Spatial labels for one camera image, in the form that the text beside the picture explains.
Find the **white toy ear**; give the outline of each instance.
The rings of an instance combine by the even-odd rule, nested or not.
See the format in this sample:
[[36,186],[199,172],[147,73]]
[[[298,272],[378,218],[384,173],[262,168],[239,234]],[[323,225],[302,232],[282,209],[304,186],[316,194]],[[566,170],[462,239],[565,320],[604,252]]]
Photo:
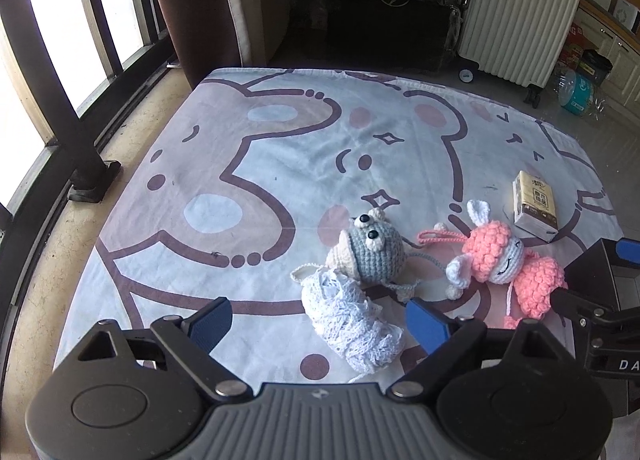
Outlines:
[[386,222],[385,212],[379,207],[370,209],[367,214],[377,222]]
[[469,200],[466,203],[466,212],[476,227],[487,225],[491,219],[491,207],[482,200]]
[[471,254],[462,254],[455,257],[447,265],[447,279],[456,288],[468,288],[471,284],[471,265],[474,257]]

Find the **floor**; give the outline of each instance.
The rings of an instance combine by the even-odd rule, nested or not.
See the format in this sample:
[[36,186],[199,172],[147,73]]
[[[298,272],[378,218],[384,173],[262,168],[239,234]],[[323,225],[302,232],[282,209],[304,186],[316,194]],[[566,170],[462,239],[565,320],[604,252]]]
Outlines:
[[[284,45],[271,66],[327,67],[311,61],[295,47]],[[511,104],[546,120],[574,136],[587,151],[618,213],[625,235],[640,240],[640,212],[634,196],[640,194],[638,138],[640,129],[626,124],[611,112],[591,122],[574,117],[557,105],[550,90],[543,92],[539,109],[522,102],[526,92],[512,83],[475,72],[470,84],[458,79],[459,65],[436,76],[407,74],[406,77],[435,82]],[[106,217],[156,136],[182,104],[190,89],[180,70],[171,70],[149,93],[103,152],[124,164],[124,173],[99,205],[68,204],[52,232],[31,281],[15,332],[2,400],[0,443],[2,460],[32,460],[34,456],[24,429],[28,401],[46,380],[58,345],[62,326],[84,264]]]

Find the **pink toy body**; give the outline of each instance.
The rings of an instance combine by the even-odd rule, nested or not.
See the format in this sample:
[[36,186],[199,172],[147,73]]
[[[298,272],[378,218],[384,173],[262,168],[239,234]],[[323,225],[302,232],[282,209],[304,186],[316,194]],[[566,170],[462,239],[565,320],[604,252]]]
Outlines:
[[466,210],[476,224],[468,238],[443,228],[418,234],[418,241],[423,246],[437,242],[463,244],[463,254],[447,265],[450,282],[447,297],[460,298],[472,277],[481,283],[508,284],[504,327],[514,329],[520,322],[511,317],[511,293],[514,291],[525,317],[542,319],[551,309],[549,295],[556,288],[566,288],[564,269],[553,258],[541,257],[525,249],[506,223],[490,220],[491,209],[487,202],[470,200]]

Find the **brown dot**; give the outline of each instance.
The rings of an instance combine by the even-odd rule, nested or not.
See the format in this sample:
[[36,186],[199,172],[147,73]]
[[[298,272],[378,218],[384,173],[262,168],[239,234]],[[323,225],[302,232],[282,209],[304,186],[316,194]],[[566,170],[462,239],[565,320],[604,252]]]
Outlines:
[[146,188],[149,189],[149,191],[156,191],[164,185],[165,181],[166,177],[164,175],[153,175],[149,179],[149,182],[146,183]]
[[260,256],[260,254],[258,254],[257,252],[252,252],[251,254],[249,254],[249,255],[246,257],[246,262],[247,262],[249,265],[257,265],[258,263],[260,263],[260,260],[261,260],[261,259],[262,259],[262,258],[261,258],[261,256]]
[[308,355],[300,362],[300,373],[309,380],[323,379],[329,373],[329,361],[324,355]]
[[366,171],[367,169],[369,169],[371,167],[371,157],[369,155],[363,155],[359,158],[358,160],[358,167],[363,170]]
[[231,266],[233,268],[240,268],[244,265],[244,256],[242,254],[236,254],[231,258]]

